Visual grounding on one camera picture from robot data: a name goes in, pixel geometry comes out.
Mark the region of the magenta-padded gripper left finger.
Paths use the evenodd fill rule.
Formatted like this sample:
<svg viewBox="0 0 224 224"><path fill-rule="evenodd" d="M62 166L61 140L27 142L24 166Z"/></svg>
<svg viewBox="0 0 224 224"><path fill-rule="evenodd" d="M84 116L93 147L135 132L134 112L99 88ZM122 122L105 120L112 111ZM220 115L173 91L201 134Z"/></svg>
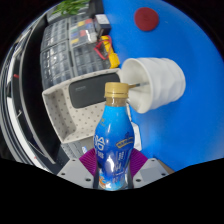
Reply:
<svg viewBox="0 0 224 224"><path fill-rule="evenodd" d="M58 176L84 188L98 187L98 171L95 150L91 149L80 158L70 159Z"/></svg>

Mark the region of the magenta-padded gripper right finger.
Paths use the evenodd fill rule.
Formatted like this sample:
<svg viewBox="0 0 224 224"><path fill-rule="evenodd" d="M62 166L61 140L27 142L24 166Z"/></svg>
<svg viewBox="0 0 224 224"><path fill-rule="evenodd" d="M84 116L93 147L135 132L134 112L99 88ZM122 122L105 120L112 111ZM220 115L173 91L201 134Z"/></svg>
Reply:
<svg viewBox="0 0 224 224"><path fill-rule="evenodd" d="M141 188L168 175L157 159L148 159L137 149L132 150L129 170L134 188Z"/></svg>

